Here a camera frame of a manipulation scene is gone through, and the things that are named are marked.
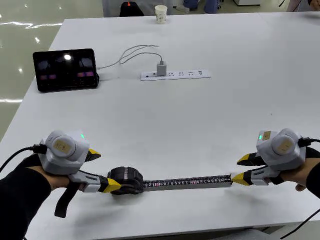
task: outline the black tape measure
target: black tape measure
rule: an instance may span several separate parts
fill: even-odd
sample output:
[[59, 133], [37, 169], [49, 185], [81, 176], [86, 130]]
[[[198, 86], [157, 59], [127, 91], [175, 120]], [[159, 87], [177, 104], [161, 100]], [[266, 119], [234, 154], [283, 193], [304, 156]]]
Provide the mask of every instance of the black tape measure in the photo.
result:
[[137, 169], [124, 166], [112, 169], [108, 173], [108, 178], [122, 185], [119, 190], [111, 192], [116, 195], [161, 190], [227, 188], [232, 184], [231, 174], [144, 181], [142, 174]]

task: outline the shiny floor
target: shiny floor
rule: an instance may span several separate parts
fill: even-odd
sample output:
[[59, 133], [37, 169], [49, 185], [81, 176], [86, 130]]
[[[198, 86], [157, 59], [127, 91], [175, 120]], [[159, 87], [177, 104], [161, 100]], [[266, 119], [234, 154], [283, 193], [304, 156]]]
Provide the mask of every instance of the shiny floor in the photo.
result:
[[[278, 7], [281, 1], [263, 0], [261, 6], [237, 6], [233, 0], [224, 0], [219, 13], [284, 12], [288, 0]], [[190, 14], [204, 13], [204, 4], [201, 0], [199, 8]], [[173, 14], [183, 13], [174, 10]], [[0, 1], [0, 140], [34, 78], [32, 53], [48, 50], [64, 19], [102, 16], [102, 0]], [[273, 234], [281, 236], [290, 229], [288, 226]], [[319, 235], [319, 223], [315, 222], [287, 239], [313, 240]]]

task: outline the white cord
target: white cord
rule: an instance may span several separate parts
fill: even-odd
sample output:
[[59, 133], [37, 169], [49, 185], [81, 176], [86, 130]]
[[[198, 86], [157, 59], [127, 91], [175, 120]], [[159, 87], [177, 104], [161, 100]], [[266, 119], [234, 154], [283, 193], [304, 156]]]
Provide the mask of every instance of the white cord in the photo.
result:
[[160, 54], [158, 54], [158, 53], [155, 53], [155, 52], [139, 52], [139, 53], [133, 55], [132, 57], [129, 57], [129, 58], [128, 58], [127, 60], [125, 60], [124, 62], [121, 62], [121, 61], [120, 61], [120, 64], [125, 64], [125, 63], [128, 62], [130, 59], [133, 59], [134, 57], [136, 57], [136, 56], [138, 56], [138, 55], [140, 55], [140, 54], [154, 54], [154, 55], [158, 55], [158, 56], [161, 58], [161, 62], [163, 62], [162, 56], [161, 56]]
[[[134, 48], [137, 48], [137, 47], [140, 47], [140, 48], [135, 49], [135, 50], [133, 50], [132, 52], [130, 52], [129, 54], [125, 55], [125, 53], [126, 53], [127, 51], [129, 51], [129, 50], [131, 50], [131, 49], [134, 49]], [[100, 69], [105, 69], [105, 68], [108, 68], [108, 67], [112, 67], [112, 66], [116, 65], [117, 63], [121, 62], [122, 59], [124, 59], [124, 58], [130, 56], [131, 54], [133, 54], [134, 52], [136, 52], [136, 51], [138, 51], [138, 50], [141, 50], [141, 49], [144, 49], [144, 48], [147, 48], [147, 47], [156, 47], [156, 48], [157, 48], [157, 47], [159, 47], [159, 46], [158, 46], [158, 45], [136, 45], [136, 46], [129, 47], [129, 48], [127, 48], [127, 49], [122, 53], [122, 55], [121, 55], [121, 57], [119, 58], [118, 61], [116, 61], [116, 62], [114, 62], [114, 63], [112, 63], [112, 64], [110, 64], [110, 65], [107, 65], [107, 66], [97, 67], [96, 69], [97, 69], [97, 70], [100, 70]]]

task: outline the white cup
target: white cup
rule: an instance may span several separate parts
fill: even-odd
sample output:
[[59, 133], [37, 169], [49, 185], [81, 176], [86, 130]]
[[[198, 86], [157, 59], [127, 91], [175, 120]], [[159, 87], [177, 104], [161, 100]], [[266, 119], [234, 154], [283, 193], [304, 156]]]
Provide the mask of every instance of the white cup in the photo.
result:
[[157, 5], [155, 9], [155, 19], [157, 24], [165, 24], [167, 19], [168, 7], [165, 5]]

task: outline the blue pants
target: blue pants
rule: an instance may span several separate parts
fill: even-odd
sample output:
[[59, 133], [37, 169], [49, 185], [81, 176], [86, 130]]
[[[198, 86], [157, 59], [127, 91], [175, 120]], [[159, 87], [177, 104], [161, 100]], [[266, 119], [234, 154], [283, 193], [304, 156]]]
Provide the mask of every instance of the blue pants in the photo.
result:
[[[183, 0], [183, 6], [189, 9], [198, 7], [198, 0]], [[206, 14], [216, 14], [218, 10], [218, 0], [205, 0], [204, 12]]]

